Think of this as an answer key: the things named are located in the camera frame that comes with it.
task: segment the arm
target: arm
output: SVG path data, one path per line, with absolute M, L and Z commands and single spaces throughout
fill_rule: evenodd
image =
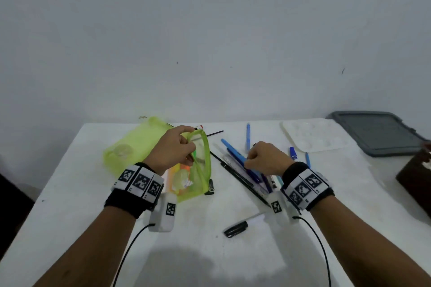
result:
M 283 176 L 289 184 L 283 174 L 294 161 L 274 145 L 259 142 L 247 158 L 245 167 Z M 323 198 L 310 213 L 355 286 L 431 286 L 421 267 L 336 197 Z
M 193 132 L 189 126 L 170 129 L 161 137 L 148 157 L 143 161 L 158 175 L 177 163 L 192 165 L 190 153 L 196 149 L 180 134 Z M 109 287 L 120 264 L 136 219 L 145 210 L 136 213 L 140 198 L 126 191 L 116 204 L 122 208 L 106 206 L 87 230 L 60 259 L 36 282 L 35 287 L 98 286 Z M 133 214 L 125 209 L 133 204 Z

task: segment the qr code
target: qr code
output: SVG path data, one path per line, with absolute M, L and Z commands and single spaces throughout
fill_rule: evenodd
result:
M 145 177 L 142 174 L 138 174 L 137 178 L 135 179 L 135 181 L 133 182 L 133 186 L 136 186 L 137 188 L 139 188 L 140 190 L 145 190 L 145 188 L 147 188 L 148 182 L 151 179 L 148 177 Z
M 166 207 L 166 215 L 175 215 L 175 204 L 174 203 L 168 202 L 168 206 Z
M 295 187 L 295 190 L 300 194 L 301 197 L 305 197 L 308 193 L 311 192 L 311 188 L 304 183 L 303 181 L 299 183 L 298 186 Z
M 278 201 L 272 202 L 271 206 L 272 206 L 272 209 L 274 210 L 274 213 L 279 213 L 279 212 L 282 211 L 281 205 L 280 205 L 280 203 Z
M 126 169 L 123 171 L 123 173 L 121 174 L 121 176 L 118 180 L 128 182 L 128 181 L 130 181 L 130 178 L 132 178 L 134 173 L 135 172 L 133 170 Z
M 295 191 L 292 191 L 292 193 L 289 195 L 289 197 L 297 206 L 302 202 L 301 197 Z
M 320 180 L 319 177 L 317 177 L 314 174 L 311 174 L 310 176 L 308 176 L 307 178 L 305 178 L 305 181 L 307 182 L 308 185 L 310 185 L 313 188 L 318 187 L 322 181 Z
M 157 193 L 159 192 L 161 185 L 156 182 L 152 181 L 150 187 L 148 188 L 148 193 L 150 193 L 153 196 L 157 196 Z

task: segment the hand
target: hand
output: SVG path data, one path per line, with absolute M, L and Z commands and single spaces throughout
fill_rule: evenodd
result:
M 178 163 L 191 166 L 193 158 L 190 153 L 196 150 L 196 145 L 192 142 L 188 143 L 181 135 L 185 132 L 194 132 L 194 128 L 181 125 L 168 130 L 142 162 L 150 166 L 159 176 Z
M 271 143 L 257 142 L 247 156 L 244 167 L 254 169 L 265 176 L 283 176 L 286 169 L 294 161 Z

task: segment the forearm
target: forearm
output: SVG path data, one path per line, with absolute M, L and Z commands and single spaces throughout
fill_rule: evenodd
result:
M 135 221 L 124 210 L 105 207 L 67 252 L 38 280 L 35 287 L 109 287 Z
M 355 286 L 431 286 L 421 267 L 336 197 L 310 213 Z

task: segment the brown box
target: brown box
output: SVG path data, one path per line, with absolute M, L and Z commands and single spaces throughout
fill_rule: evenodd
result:
M 396 175 L 396 180 L 431 217 L 431 170 L 422 164 L 431 161 L 430 151 L 431 143 L 424 143 L 422 149 Z

